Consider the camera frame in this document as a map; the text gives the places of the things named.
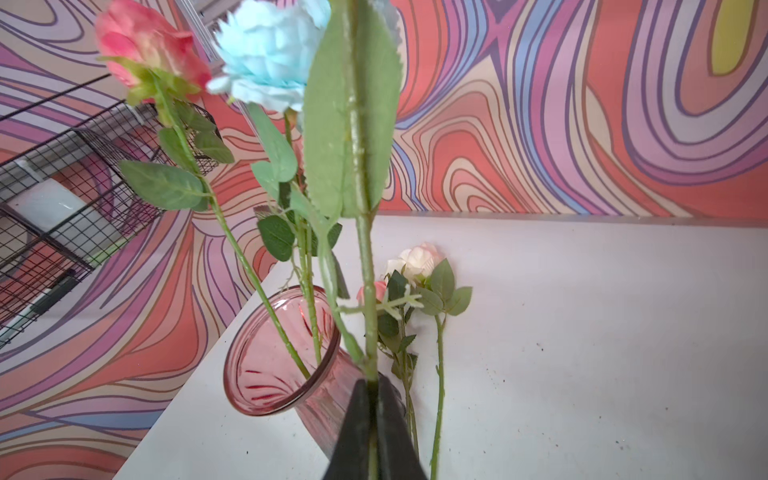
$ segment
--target pink glass vase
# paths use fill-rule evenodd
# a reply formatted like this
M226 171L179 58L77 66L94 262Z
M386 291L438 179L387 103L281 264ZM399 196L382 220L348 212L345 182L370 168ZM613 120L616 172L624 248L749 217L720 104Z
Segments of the pink glass vase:
M341 335L323 289L315 287L322 360L317 365L306 300L298 286L270 298L311 377L304 378L264 305L235 336L224 364L224 391L232 406L253 416L295 408L307 431L328 458L339 437L355 382L362 373L340 349Z

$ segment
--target blue flower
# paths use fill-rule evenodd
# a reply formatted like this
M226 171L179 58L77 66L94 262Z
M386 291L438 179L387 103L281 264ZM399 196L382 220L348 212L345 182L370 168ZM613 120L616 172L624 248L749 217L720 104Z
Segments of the blue flower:
M369 1L397 45L397 11L389 0ZM209 81L208 91L229 93L267 110L302 111L310 66L330 16L328 0L299 0L289 8L244 0L219 22L216 50L224 60L224 75Z

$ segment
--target white table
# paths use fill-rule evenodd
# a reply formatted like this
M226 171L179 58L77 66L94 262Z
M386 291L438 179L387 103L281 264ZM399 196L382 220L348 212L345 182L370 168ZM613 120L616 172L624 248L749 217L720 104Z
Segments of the white table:
M379 217L377 271L422 241L475 288L445 334L441 480L766 478L768 230ZM335 251L355 293L352 224ZM268 293L287 271L273 269ZM227 348L259 304L248 302L117 480L323 476L326 458L295 412L250 418L224 397ZM362 317L346 321L362 339ZM435 327L411 324L428 467Z

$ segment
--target vase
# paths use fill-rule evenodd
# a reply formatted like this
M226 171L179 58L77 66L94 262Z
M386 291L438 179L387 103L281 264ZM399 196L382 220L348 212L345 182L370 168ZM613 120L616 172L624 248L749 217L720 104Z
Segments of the vase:
M304 378L262 305L240 327L230 346L224 364L224 392L232 406L245 415L274 415L295 409L330 458L355 382L363 375L340 348L341 334L323 289L315 287L317 327L322 339L319 366L301 289L295 286L284 290L272 296L270 303L310 377Z

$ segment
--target black metal mesh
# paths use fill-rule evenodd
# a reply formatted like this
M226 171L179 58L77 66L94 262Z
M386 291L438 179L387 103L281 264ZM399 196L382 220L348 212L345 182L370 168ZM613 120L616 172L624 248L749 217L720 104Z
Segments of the black metal mesh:
M123 159L174 164L156 115L151 104L118 102L0 164L0 349L162 213L118 168ZM213 170L189 140L202 173ZM65 219L50 214L60 204L71 208Z

